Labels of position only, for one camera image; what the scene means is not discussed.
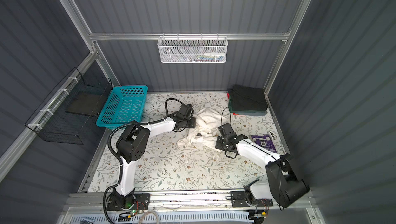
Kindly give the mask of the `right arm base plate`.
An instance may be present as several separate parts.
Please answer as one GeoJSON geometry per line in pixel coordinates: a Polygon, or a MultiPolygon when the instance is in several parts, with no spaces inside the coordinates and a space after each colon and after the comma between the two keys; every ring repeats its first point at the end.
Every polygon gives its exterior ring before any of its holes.
{"type": "Polygon", "coordinates": [[[227,200],[230,200],[232,203],[232,207],[241,208],[241,207],[264,207],[269,208],[273,206],[272,199],[255,199],[252,194],[247,193],[246,191],[231,191],[230,196],[226,197],[227,200]]]}

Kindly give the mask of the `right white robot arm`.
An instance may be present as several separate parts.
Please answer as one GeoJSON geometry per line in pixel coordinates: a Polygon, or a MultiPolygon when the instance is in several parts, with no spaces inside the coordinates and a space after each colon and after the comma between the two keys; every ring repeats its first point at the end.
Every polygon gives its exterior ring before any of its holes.
{"type": "Polygon", "coordinates": [[[276,202],[280,209],[289,207],[310,191],[302,174],[294,169],[295,158],[286,153],[279,155],[271,152],[245,135],[238,135],[230,123],[219,126],[221,136],[215,148],[224,151],[229,159],[238,155],[249,159],[266,171],[267,180],[257,179],[244,187],[243,191],[231,193],[233,207],[273,206],[276,202]]]}

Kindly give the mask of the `white t shirt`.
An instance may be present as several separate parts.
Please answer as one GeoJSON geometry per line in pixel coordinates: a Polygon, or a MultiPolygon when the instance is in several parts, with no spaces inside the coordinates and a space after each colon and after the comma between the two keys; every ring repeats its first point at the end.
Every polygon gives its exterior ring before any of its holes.
{"type": "Polygon", "coordinates": [[[177,142],[178,146],[181,147],[200,143],[218,151],[218,149],[215,148],[219,134],[218,127],[230,122],[231,118],[229,114],[223,117],[216,110],[205,107],[195,113],[194,117],[196,118],[196,127],[190,129],[188,135],[177,142]]]}

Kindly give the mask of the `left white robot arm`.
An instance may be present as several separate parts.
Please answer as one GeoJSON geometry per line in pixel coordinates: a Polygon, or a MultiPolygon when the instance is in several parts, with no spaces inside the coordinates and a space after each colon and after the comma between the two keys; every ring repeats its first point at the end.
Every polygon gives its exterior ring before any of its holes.
{"type": "Polygon", "coordinates": [[[138,123],[132,121],[120,126],[124,131],[116,142],[113,152],[120,162],[121,170],[115,192],[122,197],[133,194],[134,176],[140,158],[144,155],[149,140],[167,132],[180,132],[195,128],[196,118],[191,104],[182,103],[179,111],[168,113],[160,120],[138,123]]]}

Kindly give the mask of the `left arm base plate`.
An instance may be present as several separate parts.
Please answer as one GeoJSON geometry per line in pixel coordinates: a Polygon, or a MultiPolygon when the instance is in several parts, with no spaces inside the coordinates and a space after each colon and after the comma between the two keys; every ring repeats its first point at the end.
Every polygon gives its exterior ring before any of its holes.
{"type": "Polygon", "coordinates": [[[144,211],[150,204],[150,194],[130,193],[121,196],[117,191],[112,192],[106,198],[107,211],[144,211]]]}

